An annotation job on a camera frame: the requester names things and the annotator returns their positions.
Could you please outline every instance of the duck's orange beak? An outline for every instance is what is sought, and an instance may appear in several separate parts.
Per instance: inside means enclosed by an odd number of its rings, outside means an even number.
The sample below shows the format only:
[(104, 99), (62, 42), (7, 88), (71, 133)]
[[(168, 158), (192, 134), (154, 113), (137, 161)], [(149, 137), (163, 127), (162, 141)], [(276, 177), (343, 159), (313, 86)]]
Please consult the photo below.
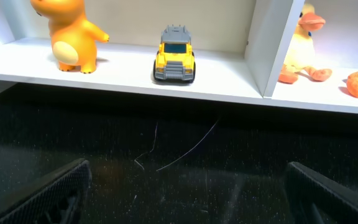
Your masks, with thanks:
[(299, 20), (299, 25), (306, 31), (316, 31), (323, 28), (326, 20), (321, 16), (317, 16), (316, 14), (309, 12)]

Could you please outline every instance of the truck roof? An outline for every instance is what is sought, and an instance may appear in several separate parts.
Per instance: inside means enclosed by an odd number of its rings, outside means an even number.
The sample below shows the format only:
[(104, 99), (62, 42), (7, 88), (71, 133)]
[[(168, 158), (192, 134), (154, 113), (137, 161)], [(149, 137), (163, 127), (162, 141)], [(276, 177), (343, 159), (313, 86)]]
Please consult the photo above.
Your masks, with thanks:
[(169, 44), (185, 44), (191, 41), (191, 34), (186, 26), (167, 26), (161, 33), (161, 42)]

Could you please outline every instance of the toy truck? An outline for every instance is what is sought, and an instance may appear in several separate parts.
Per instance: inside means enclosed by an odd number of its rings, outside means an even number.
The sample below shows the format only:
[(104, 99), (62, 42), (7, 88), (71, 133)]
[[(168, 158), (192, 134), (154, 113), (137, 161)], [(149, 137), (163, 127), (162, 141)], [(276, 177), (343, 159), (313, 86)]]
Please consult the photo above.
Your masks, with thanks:
[(154, 79), (193, 83), (196, 63), (191, 35), (185, 26), (167, 26), (161, 33), (161, 44), (154, 61)]

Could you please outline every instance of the dinosaur toy's belly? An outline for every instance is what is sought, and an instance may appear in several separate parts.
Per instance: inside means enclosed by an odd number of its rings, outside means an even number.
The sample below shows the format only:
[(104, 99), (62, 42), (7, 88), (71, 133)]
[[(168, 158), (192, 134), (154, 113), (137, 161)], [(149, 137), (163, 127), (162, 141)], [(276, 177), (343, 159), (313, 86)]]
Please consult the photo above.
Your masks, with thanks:
[(284, 64), (295, 68), (294, 72), (300, 72), (307, 66), (314, 64), (315, 52), (313, 40), (304, 39), (294, 35), (288, 48)]
[(67, 65), (83, 65), (96, 60), (94, 40), (80, 29), (62, 29), (52, 35), (52, 52), (56, 59)]

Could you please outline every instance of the duck's head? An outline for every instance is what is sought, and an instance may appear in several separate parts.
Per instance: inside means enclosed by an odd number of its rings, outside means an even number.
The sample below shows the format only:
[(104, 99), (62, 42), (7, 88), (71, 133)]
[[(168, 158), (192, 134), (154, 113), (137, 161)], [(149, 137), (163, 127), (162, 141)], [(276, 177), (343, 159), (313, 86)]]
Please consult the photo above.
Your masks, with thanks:
[(85, 13), (84, 0), (30, 0), (38, 15), (58, 21), (72, 21)]
[(326, 23), (325, 19), (314, 13), (314, 6), (305, 4), (299, 17), (298, 26), (307, 32), (320, 30)]

